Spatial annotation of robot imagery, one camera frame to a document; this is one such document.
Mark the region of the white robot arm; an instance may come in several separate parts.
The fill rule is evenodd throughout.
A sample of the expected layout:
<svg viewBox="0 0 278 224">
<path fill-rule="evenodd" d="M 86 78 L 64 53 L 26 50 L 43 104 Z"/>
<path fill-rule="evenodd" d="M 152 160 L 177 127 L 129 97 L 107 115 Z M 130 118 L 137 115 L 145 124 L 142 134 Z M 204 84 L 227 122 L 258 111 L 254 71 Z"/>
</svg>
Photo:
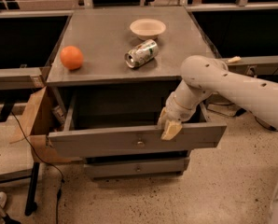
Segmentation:
<svg viewBox="0 0 278 224">
<path fill-rule="evenodd" d="M 214 150 L 195 151 L 175 205 L 178 224 L 278 224 L 278 83 L 230 72 L 218 59 L 191 56 L 161 111 L 163 138 L 183 136 L 210 94 L 244 109 Z"/>
</svg>

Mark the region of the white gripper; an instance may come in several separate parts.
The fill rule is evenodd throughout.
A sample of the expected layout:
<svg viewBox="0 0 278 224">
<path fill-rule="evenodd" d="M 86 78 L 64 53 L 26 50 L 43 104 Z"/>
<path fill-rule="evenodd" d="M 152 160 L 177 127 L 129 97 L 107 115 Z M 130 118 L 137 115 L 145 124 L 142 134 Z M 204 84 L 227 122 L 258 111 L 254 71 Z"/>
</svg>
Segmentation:
<svg viewBox="0 0 278 224">
<path fill-rule="evenodd" d="M 190 120 L 195 112 L 195 107 L 186 109 L 179 105 L 173 96 L 170 96 L 166 101 L 165 107 L 160 112 L 157 123 L 159 128 L 164 126 L 161 139 L 169 141 L 175 138 L 183 128 L 181 122 Z"/>
</svg>

